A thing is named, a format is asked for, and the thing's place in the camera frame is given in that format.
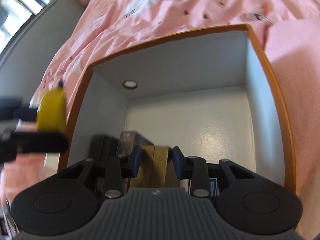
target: open box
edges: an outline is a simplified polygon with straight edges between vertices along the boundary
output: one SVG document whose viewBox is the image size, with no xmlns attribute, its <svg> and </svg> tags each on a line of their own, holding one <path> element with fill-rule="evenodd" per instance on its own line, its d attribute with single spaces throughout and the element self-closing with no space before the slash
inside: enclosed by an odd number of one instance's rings
<svg viewBox="0 0 320 240">
<path fill-rule="evenodd" d="M 127 80 L 138 87 L 129 90 Z M 217 163 L 228 158 L 294 190 L 284 100 L 249 25 L 145 41 L 85 70 L 68 118 L 59 169 L 88 156 L 91 137 L 136 130 L 155 145 Z"/>
</svg>

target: gray ribbed surface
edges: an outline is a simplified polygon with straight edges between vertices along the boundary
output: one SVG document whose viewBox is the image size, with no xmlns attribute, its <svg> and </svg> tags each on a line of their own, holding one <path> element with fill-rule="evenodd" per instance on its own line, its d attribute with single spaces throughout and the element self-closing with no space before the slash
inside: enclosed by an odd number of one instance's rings
<svg viewBox="0 0 320 240">
<path fill-rule="evenodd" d="M 16 240 L 302 240 L 290 230 L 276 236 L 254 236 L 227 224 L 207 199 L 197 199 L 184 188 L 130 189 L 117 200 L 107 200 L 87 225 L 72 233 L 40 237 L 21 233 Z"/>
</svg>

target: round hole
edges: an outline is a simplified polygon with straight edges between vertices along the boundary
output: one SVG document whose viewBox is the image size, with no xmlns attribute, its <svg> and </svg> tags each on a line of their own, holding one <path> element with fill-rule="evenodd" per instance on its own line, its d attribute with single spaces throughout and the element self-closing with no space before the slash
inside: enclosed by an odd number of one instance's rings
<svg viewBox="0 0 320 240">
<path fill-rule="evenodd" d="M 123 86 L 127 89 L 136 89 L 138 84 L 133 80 L 127 80 L 123 83 Z"/>
</svg>

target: blurry yellow object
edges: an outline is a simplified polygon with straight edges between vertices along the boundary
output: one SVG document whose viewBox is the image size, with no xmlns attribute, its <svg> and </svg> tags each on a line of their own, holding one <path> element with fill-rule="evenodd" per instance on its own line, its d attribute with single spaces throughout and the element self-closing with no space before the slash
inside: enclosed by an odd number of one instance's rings
<svg viewBox="0 0 320 240">
<path fill-rule="evenodd" d="M 46 92 L 37 113 L 37 131 L 66 132 L 66 100 L 63 87 Z"/>
</svg>

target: pink blanket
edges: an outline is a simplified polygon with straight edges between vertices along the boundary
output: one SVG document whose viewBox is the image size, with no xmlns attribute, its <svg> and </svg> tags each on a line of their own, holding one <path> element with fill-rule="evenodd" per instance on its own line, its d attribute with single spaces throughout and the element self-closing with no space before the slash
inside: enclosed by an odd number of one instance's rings
<svg viewBox="0 0 320 240">
<path fill-rule="evenodd" d="M 249 23 L 266 49 L 289 109 L 297 193 L 305 205 L 299 232 L 311 239 L 320 228 L 319 216 L 307 205 L 315 201 L 315 192 L 320 193 L 320 58 L 314 38 L 320 32 L 319 7 L 320 0 L 91 0 L 71 38 L 50 63 L 32 104 L 37 105 L 44 92 L 63 79 L 69 113 L 83 70 L 91 63 L 172 33 Z M 10 178 L 9 169 L 6 177 Z M 312 226 L 308 217 L 313 218 Z"/>
</svg>

